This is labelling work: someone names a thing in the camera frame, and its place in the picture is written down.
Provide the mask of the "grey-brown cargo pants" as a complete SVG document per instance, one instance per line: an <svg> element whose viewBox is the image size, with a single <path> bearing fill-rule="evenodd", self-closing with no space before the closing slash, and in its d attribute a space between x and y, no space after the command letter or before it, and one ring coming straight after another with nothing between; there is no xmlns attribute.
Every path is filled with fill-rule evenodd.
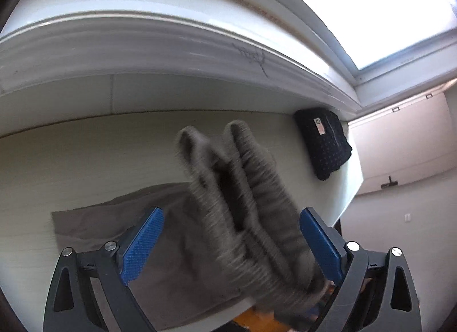
<svg viewBox="0 0 457 332"><path fill-rule="evenodd" d="M54 212L57 245L98 249L159 207L163 232L133 283L134 296L158 330L182 327L246 298L275 313L313 307L328 282L270 154L249 126L228 123L220 143L186 127L177 149L187 182Z"/></svg>

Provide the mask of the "folded dark navy garment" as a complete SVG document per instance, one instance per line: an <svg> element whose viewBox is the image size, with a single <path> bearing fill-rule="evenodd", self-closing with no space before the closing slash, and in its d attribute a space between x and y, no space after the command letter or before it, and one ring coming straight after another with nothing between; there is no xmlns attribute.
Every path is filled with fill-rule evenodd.
<svg viewBox="0 0 457 332"><path fill-rule="evenodd" d="M315 176L327 180L352 156L337 114L326 108L301 109L293 115L304 141Z"/></svg>

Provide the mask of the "white window frame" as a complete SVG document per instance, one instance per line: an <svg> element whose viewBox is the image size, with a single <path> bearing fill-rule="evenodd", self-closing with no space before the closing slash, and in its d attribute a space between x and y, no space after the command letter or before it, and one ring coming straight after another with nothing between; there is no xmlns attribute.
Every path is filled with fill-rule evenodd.
<svg viewBox="0 0 457 332"><path fill-rule="evenodd" d="M251 84L355 115L451 79L456 41L355 73L277 0L15 0L1 31L3 94L127 73Z"/></svg>

